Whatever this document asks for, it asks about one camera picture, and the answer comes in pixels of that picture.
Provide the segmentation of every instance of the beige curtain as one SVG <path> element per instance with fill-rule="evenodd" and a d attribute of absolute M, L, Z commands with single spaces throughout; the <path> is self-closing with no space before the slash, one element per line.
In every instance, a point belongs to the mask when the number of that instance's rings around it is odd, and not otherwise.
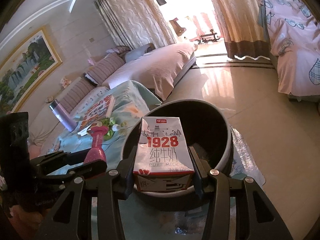
<path fill-rule="evenodd" d="M 116 45 L 159 48 L 177 42 L 155 0 L 96 0 L 95 6 Z"/>
<path fill-rule="evenodd" d="M 212 3 L 225 39 L 228 57 L 269 57 L 263 29 L 257 23 L 260 0 L 212 0 Z"/>

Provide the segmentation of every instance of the pink bedsheet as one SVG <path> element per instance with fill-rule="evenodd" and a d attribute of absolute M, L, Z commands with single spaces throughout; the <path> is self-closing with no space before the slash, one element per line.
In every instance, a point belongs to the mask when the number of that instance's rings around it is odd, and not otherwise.
<path fill-rule="evenodd" d="M 278 91 L 320 95 L 320 27 L 299 2 L 264 0 L 271 53 L 278 56 Z"/>
<path fill-rule="evenodd" d="M 124 64 L 102 86 L 112 89 L 127 80 L 135 80 L 148 89 L 154 89 L 162 100 L 166 100 L 173 90 L 173 80 L 197 48 L 197 44 L 179 42 L 155 49 Z"/>

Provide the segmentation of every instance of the red logo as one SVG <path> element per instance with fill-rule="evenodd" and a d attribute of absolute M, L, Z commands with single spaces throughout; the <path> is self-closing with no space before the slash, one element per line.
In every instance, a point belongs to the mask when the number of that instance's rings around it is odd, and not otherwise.
<path fill-rule="evenodd" d="M 142 170 L 142 169 L 139 169 L 139 173 L 141 175 L 145 174 L 145 175 L 149 175 L 150 171 L 149 170 Z"/>
<path fill-rule="evenodd" d="M 167 123 L 167 119 L 157 119 L 156 123 Z"/>

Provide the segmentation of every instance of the milk carton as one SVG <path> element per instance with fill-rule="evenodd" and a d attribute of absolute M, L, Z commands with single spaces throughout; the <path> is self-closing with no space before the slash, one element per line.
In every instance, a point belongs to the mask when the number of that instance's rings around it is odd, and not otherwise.
<path fill-rule="evenodd" d="M 194 173 L 180 118 L 142 117 L 133 168 L 139 191 L 179 191 Z"/>

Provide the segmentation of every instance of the landscape painting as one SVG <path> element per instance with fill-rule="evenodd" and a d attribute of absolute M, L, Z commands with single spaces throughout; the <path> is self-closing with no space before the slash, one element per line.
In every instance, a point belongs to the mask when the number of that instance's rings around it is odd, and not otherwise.
<path fill-rule="evenodd" d="M 21 42 L 0 65 L 0 116 L 17 112 L 61 63 L 44 27 Z"/>

